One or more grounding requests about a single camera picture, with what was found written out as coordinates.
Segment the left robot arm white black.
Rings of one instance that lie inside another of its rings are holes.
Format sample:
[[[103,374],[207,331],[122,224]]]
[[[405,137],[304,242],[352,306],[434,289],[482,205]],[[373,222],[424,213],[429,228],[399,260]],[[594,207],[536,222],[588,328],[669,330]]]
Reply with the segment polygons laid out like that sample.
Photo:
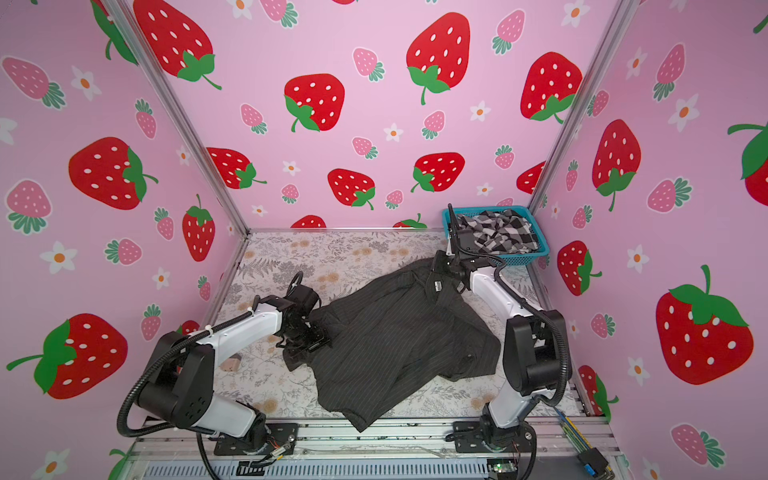
[[[262,428],[260,413],[214,392],[215,370],[249,345],[271,335],[290,355],[314,352],[331,342],[306,321],[310,308],[274,295],[256,297],[246,313],[199,332],[165,334],[130,390],[118,415],[118,432],[139,437],[163,429],[245,438]]]

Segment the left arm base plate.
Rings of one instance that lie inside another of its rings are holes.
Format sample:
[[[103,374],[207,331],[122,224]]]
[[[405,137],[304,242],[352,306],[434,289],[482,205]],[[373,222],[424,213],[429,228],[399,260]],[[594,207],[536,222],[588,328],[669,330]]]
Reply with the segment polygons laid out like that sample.
[[[259,424],[241,438],[221,434],[214,447],[215,456],[267,456],[277,452],[278,456],[292,455],[298,437],[299,424],[290,422],[268,422]]]

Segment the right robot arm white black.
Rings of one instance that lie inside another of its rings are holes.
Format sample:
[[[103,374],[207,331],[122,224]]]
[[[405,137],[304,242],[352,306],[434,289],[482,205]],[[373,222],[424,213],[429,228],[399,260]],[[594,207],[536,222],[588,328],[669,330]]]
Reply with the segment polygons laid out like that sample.
[[[506,322],[502,346],[505,383],[484,408],[480,425],[490,433],[522,428],[539,404],[557,407],[572,376],[565,320],[533,305],[503,278],[498,258],[439,251],[431,270],[457,281]]]

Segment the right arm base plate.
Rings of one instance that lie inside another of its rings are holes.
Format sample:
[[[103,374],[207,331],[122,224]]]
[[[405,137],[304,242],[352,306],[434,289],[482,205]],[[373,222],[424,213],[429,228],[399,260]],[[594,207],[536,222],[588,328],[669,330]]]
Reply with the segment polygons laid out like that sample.
[[[498,428],[484,420],[457,421],[444,440],[453,443],[458,453],[530,453],[537,440],[530,424]]]

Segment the dark grey pinstriped shirt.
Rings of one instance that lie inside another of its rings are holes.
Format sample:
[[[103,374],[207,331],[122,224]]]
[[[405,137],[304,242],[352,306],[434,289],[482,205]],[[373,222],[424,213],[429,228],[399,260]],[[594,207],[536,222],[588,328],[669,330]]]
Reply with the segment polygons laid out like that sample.
[[[501,342],[430,258],[378,277],[313,311],[331,339],[315,352],[284,353],[289,370],[314,373],[319,404],[362,432],[441,376],[492,375]]]

